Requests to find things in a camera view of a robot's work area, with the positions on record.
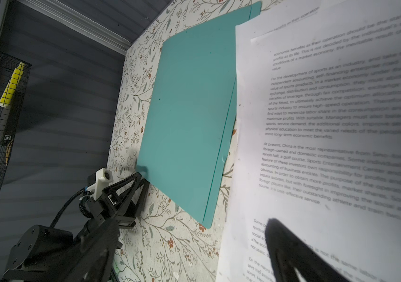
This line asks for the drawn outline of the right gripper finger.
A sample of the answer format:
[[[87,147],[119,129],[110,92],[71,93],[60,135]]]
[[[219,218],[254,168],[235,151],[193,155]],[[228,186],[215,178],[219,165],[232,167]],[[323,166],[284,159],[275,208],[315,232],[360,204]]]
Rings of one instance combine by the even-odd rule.
[[[277,282],[346,282],[347,279],[320,258],[278,219],[269,219],[265,240]]]

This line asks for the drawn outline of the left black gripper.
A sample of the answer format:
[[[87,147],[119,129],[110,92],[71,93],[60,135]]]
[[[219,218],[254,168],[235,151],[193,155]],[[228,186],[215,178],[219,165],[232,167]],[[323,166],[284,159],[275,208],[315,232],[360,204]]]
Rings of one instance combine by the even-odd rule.
[[[79,209],[88,219],[84,229],[97,229],[109,219],[120,229],[133,229],[144,209],[150,183],[136,172],[128,178],[102,188],[83,189]]]

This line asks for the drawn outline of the teal paper folder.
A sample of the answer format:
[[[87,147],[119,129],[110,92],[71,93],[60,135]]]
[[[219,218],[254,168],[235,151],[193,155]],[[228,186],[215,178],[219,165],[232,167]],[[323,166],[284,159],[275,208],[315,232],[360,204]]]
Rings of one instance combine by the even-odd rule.
[[[235,28],[261,2],[165,41],[137,171],[205,228],[213,223],[236,118]]]

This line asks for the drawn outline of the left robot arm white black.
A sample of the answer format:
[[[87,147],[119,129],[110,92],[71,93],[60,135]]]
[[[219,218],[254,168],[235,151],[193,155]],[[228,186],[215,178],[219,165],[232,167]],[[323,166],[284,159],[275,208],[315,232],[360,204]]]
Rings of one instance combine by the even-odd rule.
[[[133,229],[148,195],[150,183],[135,172],[114,183],[111,172],[100,169],[88,177],[59,210],[49,226],[34,225],[11,248],[3,282],[107,282],[115,252],[123,247],[122,230]],[[69,205],[77,200],[88,219],[77,235],[57,229]]]

